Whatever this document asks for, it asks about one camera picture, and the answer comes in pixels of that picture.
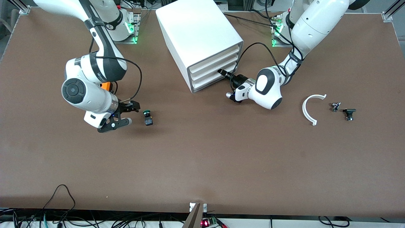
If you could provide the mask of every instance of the orange part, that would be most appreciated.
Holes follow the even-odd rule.
[[[105,82],[103,84],[101,84],[101,88],[107,90],[107,91],[111,91],[112,89],[112,84],[111,82]]]

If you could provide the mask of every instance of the brown table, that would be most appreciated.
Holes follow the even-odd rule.
[[[265,22],[254,13],[237,15]],[[271,44],[265,26],[229,18],[245,41]],[[405,61],[392,24],[378,14],[345,15],[282,88],[272,111],[225,97],[218,82],[191,94],[152,11],[136,45],[119,45],[144,73],[135,100],[154,125],[106,134],[60,94],[67,60],[87,53],[77,19],[32,9],[21,16],[0,65],[0,206],[41,208],[58,184],[77,209],[187,212],[189,202],[228,214],[405,215]],[[288,48],[272,48],[278,61]],[[252,47],[238,73],[273,65]],[[138,86],[129,65],[118,97]],[[310,100],[313,127],[301,105]],[[356,108],[354,121],[329,103]],[[49,205],[69,208],[65,190]]]

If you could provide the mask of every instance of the semicircular plastic piece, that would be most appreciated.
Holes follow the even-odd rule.
[[[309,99],[311,99],[311,98],[318,98],[318,99],[323,100],[323,99],[326,98],[326,94],[325,94],[324,96],[322,96],[322,95],[317,95],[317,94],[311,95],[311,96],[307,97],[307,98],[305,99],[304,103],[303,103],[303,113],[304,113],[304,116],[305,116],[309,121],[312,122],[312,126],[315,126],[316,123],[317,123],[317,120],[314,119],[314,118],[312,118],[312,117],[308,114],[308,111],[307,111],[307,101],[308,101]]]

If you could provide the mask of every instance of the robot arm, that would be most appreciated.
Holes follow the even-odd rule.
[[[283,62],[261,69],[256,80],[246,80],[233,94],[228,93],[227,97],[236,102],[251,99],[264,108],[276,108],[282,101],[280,87],[291,81],[303,59],[330,33],[355,1],[295,0],[291,12],[280,15],[286,26],[280,33],[290,39],[296,48],[290,51]]]
[[[115,130],[131,124],[130,119],[119,119],[114,121],[111,115],[119,116],[122,112],[138,111],[139,104],[131,101],[130,105],[119,103],[118,98],[109,91],[100,87],[104,82],[114,82],[121,80],[127,70],[123,58],[115,46],[106,23],[101,19],[107,19],[115,23],[115,27],[110,26],[112,33],[116,36],[128,30],[120,29],[123,22],[123,15],[115,6],[112,0],[34,0],[42,9],[62,15],[69,15],[79,18],[84,22],[90,31],[100,50],[86,54],[80,58],[71,59],[65,68],[65,81],[62,85],[62,95],[71,105],[85,110],[84,120],[90,125],[99,129],[99,132]],[[99,15],[95,6],[101,12],[109,14]]]

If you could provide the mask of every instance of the white plastic drawer unit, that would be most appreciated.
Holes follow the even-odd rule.
[[[232,71],[243,40],[213,0],[178,0],[156,10],[167,48],[192,93]]]

